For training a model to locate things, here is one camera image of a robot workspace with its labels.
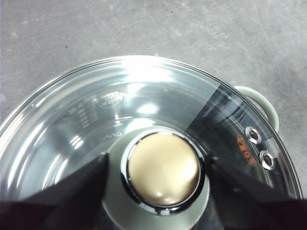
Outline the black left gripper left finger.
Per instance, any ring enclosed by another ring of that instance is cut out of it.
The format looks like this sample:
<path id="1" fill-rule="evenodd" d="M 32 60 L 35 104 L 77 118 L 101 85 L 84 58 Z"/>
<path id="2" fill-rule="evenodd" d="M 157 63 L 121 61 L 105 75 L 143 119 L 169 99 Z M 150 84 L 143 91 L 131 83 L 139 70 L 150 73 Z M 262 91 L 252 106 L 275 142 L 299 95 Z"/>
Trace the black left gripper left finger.
<path id="1" fill-rule="evenodd" d="M 1 201 L 2 230 L 80 230 L 94 226 L 106 190 L 108 155 L 22 201 Z"/>

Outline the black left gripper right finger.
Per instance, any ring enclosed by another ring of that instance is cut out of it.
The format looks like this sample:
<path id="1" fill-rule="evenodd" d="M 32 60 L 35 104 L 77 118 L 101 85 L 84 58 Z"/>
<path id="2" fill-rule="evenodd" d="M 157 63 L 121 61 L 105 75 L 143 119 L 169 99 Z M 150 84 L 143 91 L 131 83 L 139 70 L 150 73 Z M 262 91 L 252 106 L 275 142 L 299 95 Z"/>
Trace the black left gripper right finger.
<path id="1" fill-rule="evenodd" d="M 226 230 L 307 228 L 305 199 L 291 198 L 216 157 L 207 157 L 207 176 L 219 218 Z"/>

